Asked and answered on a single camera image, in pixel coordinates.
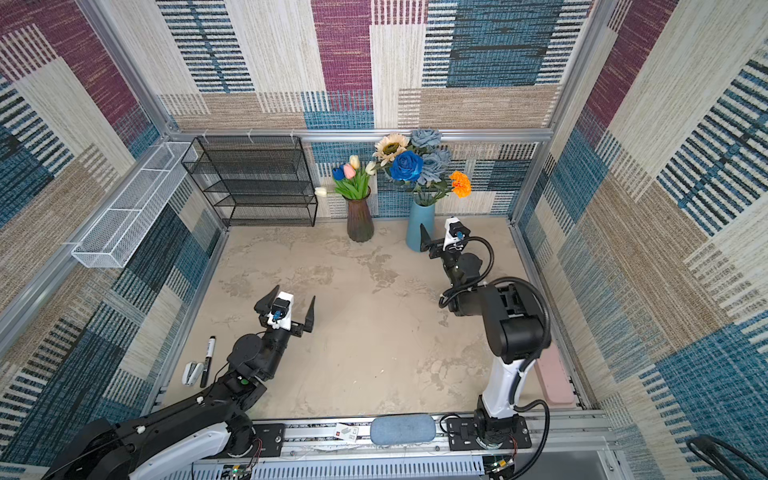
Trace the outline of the teal ceramic vase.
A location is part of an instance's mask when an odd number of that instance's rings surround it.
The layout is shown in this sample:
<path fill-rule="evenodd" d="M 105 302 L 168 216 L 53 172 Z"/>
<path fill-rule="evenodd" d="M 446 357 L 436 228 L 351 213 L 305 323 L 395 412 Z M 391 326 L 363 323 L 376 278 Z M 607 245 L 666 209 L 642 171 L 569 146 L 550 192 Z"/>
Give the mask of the teal ceramic vase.
<path fill-rule="evenodd" d="M 406 245 L 414 252 L 420 251 L 421 227 L 424 227 L 429 236 L 434 234 L 435 205 L 422 206 L 415 200 L 411 202 L 408 218 Z"/>

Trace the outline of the orange marigold stem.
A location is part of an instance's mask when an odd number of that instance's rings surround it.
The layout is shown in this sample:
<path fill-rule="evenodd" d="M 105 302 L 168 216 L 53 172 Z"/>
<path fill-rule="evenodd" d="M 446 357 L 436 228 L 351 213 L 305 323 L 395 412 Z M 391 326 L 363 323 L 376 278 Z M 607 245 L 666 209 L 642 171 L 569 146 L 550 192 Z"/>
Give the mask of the orange marigold stem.
<path fill-rule="evenodd" d="M 472 186 L 469 177 L 460 171 L 454 171 L 447 180 L 440 182 L 436 199 L 445 198 L 449 194 L 454 194 L 459 199 L 464 199 L 469 197 L 471 193 Z"/>

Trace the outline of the blue hydrangea bunch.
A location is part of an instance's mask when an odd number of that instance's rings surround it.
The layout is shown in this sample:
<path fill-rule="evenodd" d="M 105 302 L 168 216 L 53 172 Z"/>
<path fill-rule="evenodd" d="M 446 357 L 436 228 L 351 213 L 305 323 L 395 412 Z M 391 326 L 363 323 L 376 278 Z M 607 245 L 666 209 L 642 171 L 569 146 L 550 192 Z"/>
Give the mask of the blue hydrangea bunch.
<path fill-rule="evenodd" d="M 447 170 L 452 154 L 442 147 L 442 133 L 439 130 L 413 130 L 409 146 L 423 160 L 423 167 L 413 189 L 417 205 L 428 207 L 445 198 L 451 191 Z"/>

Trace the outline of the red glass vase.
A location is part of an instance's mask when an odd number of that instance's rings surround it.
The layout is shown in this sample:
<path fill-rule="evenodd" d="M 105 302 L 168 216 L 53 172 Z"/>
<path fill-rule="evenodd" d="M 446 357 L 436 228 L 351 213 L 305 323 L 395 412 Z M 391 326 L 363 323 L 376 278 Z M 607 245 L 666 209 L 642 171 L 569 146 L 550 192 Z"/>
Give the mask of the red glass vase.
<path fill-rule="evenodd" d="M 347 234 L 357 243 L 369 241 L 374 234 L 374 224 L 370 213 L 368 198 L 371 190 L 368 190 L 362 199 L 347 199 Z"/>

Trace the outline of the blue round object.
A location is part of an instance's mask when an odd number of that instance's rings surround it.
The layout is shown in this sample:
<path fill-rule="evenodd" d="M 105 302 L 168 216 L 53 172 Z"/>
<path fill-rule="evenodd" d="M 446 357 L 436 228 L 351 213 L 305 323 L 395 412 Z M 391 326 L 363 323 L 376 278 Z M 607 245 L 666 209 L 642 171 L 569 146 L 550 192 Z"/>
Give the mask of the blue round object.
<path fill-rule="evenodd" d="M 420 184 L 423 168 L 423 158 L 410 150 L 398 154 L 387 168 L 387 175 L 395 188 L 400 192 L 410 193 L 412 199 L 421 206 L 424 205 Z"/>

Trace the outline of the cream flower stem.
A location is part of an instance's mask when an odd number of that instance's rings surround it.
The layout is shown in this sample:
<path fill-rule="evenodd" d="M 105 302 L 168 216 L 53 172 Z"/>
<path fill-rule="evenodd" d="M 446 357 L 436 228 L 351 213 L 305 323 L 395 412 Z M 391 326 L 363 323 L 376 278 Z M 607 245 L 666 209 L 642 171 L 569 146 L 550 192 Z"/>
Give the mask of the cream flower stem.
<path fill-rule="evenodd" d="M 416 153 L 411 148 L 410 139 L 406 136 L 399 133 L 391 133 L 384 136 L 375 144 L 373 161 L 377 162 L 376 174 L 383 174 L 389 181 L 391 181 L 387 175 L 387 168 L 398 154 L 403 153 L 406 150 Z"/>

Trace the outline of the pink tulip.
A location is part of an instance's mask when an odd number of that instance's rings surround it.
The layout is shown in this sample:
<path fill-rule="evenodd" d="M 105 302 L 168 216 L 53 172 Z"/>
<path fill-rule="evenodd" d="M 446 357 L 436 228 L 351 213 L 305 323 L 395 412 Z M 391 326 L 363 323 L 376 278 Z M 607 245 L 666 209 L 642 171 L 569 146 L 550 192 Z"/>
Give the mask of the pink tulip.
<path fill-rule="evenodd" d="M 347 192 L 347 197 L 350 199 L 357 199 L 359 196 L 357 188 L 357 170 L 350 163 L 345 164 L 342 170 L 345 177 L 342 183 Z"/>

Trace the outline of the blue tulip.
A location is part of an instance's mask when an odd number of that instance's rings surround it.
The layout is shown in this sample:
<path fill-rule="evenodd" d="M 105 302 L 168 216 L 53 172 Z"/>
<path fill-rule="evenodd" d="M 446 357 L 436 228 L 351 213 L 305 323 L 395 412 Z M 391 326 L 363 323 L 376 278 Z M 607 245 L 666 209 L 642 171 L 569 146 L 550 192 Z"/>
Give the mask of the blue tulip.
<path fill-rule="evenodd" d="M 353 191 L 350 189 L 351 184 L 346 178 L 344 166 L 334 168 L 332 177 L 335 182 L 335 192 L 347 199 L 351 199 Z"/>

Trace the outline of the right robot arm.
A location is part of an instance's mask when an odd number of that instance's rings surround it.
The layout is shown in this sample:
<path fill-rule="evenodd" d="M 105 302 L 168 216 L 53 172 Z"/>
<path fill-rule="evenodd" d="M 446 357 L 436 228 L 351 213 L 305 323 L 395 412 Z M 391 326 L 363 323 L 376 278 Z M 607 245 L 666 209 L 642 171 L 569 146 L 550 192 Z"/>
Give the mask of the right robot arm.
<path fill-rule="evenodd" d="M 473 236 L 458 218 L 445 221 L 445 235 L 433 239 L 419 226 L 419 250 L 442 262 L 451 286 L 438 306 L 458 317 L 479 316 L 494 356 L 491 374 L 480 394 L 472 423 L 453 433 L 453 450 L 532 446 L 523 417 L 536 402 L 520 405 L 530 369 L 552 340 L 552 322 L 540 291 L 513 276 L 488 278 L 495 252 L 488 240 Z"/>

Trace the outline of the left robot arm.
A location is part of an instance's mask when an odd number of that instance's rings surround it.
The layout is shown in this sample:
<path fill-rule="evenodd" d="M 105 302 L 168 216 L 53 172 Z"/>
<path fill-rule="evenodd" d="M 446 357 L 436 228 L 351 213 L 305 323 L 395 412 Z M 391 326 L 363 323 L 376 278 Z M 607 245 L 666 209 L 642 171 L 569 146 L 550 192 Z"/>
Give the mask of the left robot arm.
<path fill-rule="evenodd" d="M 87 424 L 61 449 L 45 478 L 161 479 L 219 454 L 254 456 L 257 432 L 247 413 L 266 393 L 290 339 L 314 327 L 315 308 L 296 322 L 294 304 L 291 294 L 274 287 L 254 306 L 262 332 L 234 343 L 216 380 L 148 415 Z"/>

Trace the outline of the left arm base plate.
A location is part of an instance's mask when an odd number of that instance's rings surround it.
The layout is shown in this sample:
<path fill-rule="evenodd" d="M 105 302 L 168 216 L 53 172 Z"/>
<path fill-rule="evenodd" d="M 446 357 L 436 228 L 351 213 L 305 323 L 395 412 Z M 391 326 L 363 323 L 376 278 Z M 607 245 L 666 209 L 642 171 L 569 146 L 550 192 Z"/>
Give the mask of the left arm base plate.
<path fill-rule="evenodd" d="M 245 461 L 246 459 L 255 459 L 256 457 L 279 457 L 283 448 L 285 431 L 285 423 L 253 423 L 250 437 L 245 443 L 246 449 L 244 454 L 236 455 L 224 450 L 221 453 L 207 457 L 207 460 L 237 459 L 238 461 Z"/>

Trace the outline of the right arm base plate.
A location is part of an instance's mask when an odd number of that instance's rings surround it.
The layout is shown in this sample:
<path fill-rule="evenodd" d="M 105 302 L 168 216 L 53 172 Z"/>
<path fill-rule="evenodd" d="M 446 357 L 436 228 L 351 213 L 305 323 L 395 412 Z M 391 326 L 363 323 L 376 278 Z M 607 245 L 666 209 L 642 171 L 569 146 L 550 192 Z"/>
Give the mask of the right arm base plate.
<path fill-rule="evenodd" d="M 532 447 L 530 429 L 522 416 L 507 418 L 508 428 L 498 434 L 491 432 L 483 439 L 477 432 L 473 419 L 450 417 L 441 421 L 451 451 L 515 450 Z"/>

